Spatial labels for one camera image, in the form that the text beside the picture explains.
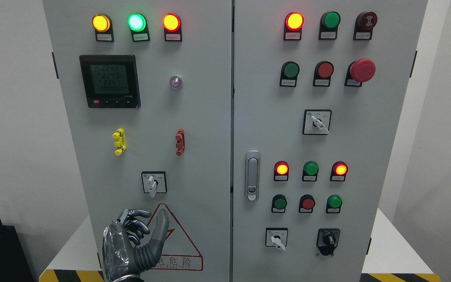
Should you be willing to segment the grey robotic left hand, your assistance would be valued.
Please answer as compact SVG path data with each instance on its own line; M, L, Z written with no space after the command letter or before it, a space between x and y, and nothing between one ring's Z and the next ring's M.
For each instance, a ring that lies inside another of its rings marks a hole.
M140 275L148 271L161 258L170 225L166 210L156 214L153 232L138 216L149 218L151 212L124 209L117 220L106 227L103 233L104 280L112 282L126 275Z

